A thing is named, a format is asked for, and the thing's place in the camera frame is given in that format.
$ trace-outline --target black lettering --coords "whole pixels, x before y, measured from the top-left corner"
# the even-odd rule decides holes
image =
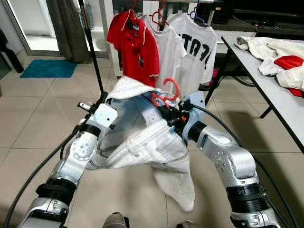
[[[200,61],[203,61],[203,59],[206,57],[206,55],[209,53],[209,51],[210,51],[210,48],[209,48],[209,46],[207,45],[207,44],[203,44],[202,45],[203,46],[203,48],[204,48],[204,51],[201,53],[201,55],[200,55]]]
[[[190,54],[192,54],[193,50],[194,50],[193,55],[196,56],[198,51],[199,51],[199,48],[200,48],[200,42],[197,39],[193,39],[192,44],[191,44],[191,48],[190,48]]]
[[[205,59],[205,70],[207,69],[207,62],[208,62],[208,60],[209,60],[210,55],[211,55],[211,52],[210,52],[210,54],[207,56],[207,58]]]
[[[209,60],[210,55],[211,55],[211,52],[210,52],[210,54],[207,56],[207,58],[205,59],[205,64],[206,64],[206,65],[207,65],[207,62],[208,62],[208,60]]]
[[[187,50],[187,47],[188,47],[188,42],[192,40],[192,37],[187,35],[187,34],[183,34],[181,36],[182,39],[185,39],[185,43],[184,43],[184,47],[185,49]]]

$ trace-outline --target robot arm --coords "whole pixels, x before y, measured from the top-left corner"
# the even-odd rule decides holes
[[[185,141],[193,140],[214,163],[226,188],[231,204],[231,221],[237,228],[280,228],[274,211],[269,207],[256,172],[252,155],[226,133],[206,126],[200,120],[203,112],[192,105],[204,107],[201,91],[185,98],[180,109],[159,110],[169,126]],[[91,107],[80,103],[80,107],[91,111]],[[86,164],[96,151],[98,136],[102,129],[110,127],[117,117],[111,107],[100,104],[79,131],[67,149],[67,156],[59,161],[48,181],[38,187],[38,198],[33,200],[19,228],[60,228],[68,214],[68,206],[83,175]],[[124,221],[121,215],[111,219]]]
[[[190,129],[197,146],[214,163],[226,188],[232,208],[231,221],[237,228],[280,228],[268,206],[256,172],[255,161],[229,135],[204,124]]]
[[[78,106],[92,111],[92,106],[84,103]],[[117,111],[106,104],[97,107],[68,146],[66,157],[58,162],[47,182],[37,188],[39,197],[33,200],[19,228],[63,227],[74,192],[96,152],[98,136],[117,117]]]
[[[237,228],[280,228],[273,209],[268,205],[251,153],[240,147],[228,134],[206,126],[200,120],[204,113],[193,104],[204,107],[203,92],[187,96],[175,115],[165,115],[168,123],[184,140],[193,140],[214,163],[226,188],[232,208],[231,221]]]

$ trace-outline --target red fabric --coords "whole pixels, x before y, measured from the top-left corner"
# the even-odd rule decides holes
[[[139,30],[128,26],[128,20]],[[116,15],[109,28],[107,41],[122,52],[123,75],[155,87],[160,72],[158,49],[152,33],[133,10]]]
[[[304,92],[300,89],[293,89],[293,88],[288,88],[288,90],[294,95],[294,96],[300,96],[304,97]]]
[[[285,70],[289,70],[294,67],[302,66],[304,59],[298,56],[282,56],[275,60],[275,64],[279,65]]]

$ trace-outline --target gray curtain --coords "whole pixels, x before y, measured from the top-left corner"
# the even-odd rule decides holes
[[[91,62],[84,31],[72,0],[47,0],[60,54],[77,63]]]

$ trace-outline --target clothes hanger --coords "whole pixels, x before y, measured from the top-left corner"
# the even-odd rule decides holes
[[[131,34],[137,37],[138,36],[138,31],[139,31],[139,26],[138,26],[139,23],[138,23],[138,18],[137,18],[136,14],[135,14],[135,11],[134,11],[135,7],[136,7],[136,0],[133,0],[133,5],[130,8],[130,13],[132,13],[133,16],[136,18],[136,23],[132,23],[130,20],[128,20],[127,25],[132,30],[135,30],[135,33],[131,32]]]
[[[188,13],[187,15],[189,15],[190,18],[191,18],[192,20],[198,19],[200,22],[203,22],[203,23],[204,23],[204,26],[205,26],[205,27],[208,27],[209,25],[205,22],[205,20],[202,19],[202,18],[200,18],[200,17],[197,15],[197,13],[196,13],[196,9],[197,9],[197,7],[199,6],[199,3],[200,3],[200,0],[198,0],[198,4],[196,5],[196,7],[194,7],[193,11],[190,12],[190,13]]]
[[[173,97],[168,97],[168,96],[165,96],[165,97],[161,97],[157,94],[155,94],[154,92],[150,92],[150,94],[152,95],[152,98],[151,98],[151,103],[155,106],[155,107],[159,107],[161,106],[158,101],[156,100],[157,98],[162,101],[164,103],[164,105],[166,106],[166,108],[170,109],[169,105],[166,103],[166,100],[168,101],[175,101],[176,98],[180,95],[180,86],[179,84],[172,78],[166,78],[164,81],[163,81],[163,84],[166,85],[167,82],[172,82],[174,84],[174,87],[175,87],[175,95]]]
[[[163,15],[161,14],[161,10],[163,9],[164,4],[165,4],[165,0],[162,0],[161,7],[156,12],[154,12],[152,15],[149,15],[150,17],[152,17],[152,22],[158,24],[159,26],[164,26],[165,24],[169,25],[168,22],[165,20],[165,18],[163,18]],[[155,14],[158,14],[161,17],[161,22],[158,22],[158,20],[157,21],[154,20]]]

